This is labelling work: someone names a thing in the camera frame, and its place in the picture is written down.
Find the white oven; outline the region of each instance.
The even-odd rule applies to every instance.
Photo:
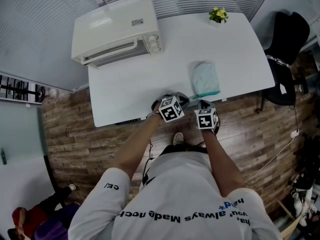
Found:
[[[163,51],[152,0],[119,0],[74,22],[71,58],[96,68]]]

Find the black hair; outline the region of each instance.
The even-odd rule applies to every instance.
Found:
[[[16,231],[17,230],[15,228],[8,229],[8,235],[11,240],[19,240],[19,237],[18,237]]]

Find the person in red shirt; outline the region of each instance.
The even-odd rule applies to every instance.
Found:
[[[25,235],[31,239],[34,236],[36,228],[50,218],[54,214],[56,206],[63,202],[75,189],[76,186],[70,184],[30,210],[26,210],[23,207],[16,208],[12,213],[15,228],[8,230],[9,237],[12,240],[17,239],[17,237],[23,240],[25,239]]]

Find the white t-shirt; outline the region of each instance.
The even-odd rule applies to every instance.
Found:
[[[101,177],[75,214],[69,240],[280,240],[260,196],[239,188],[220,195],[207,154],[159,156],[127,205],[130,179],[117,168]]]

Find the electrical outlet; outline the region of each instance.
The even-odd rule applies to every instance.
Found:
[[[291,132],[291,138],[293,139],[294,137],[297,137],[299,135],[299,130],[294,130]]]

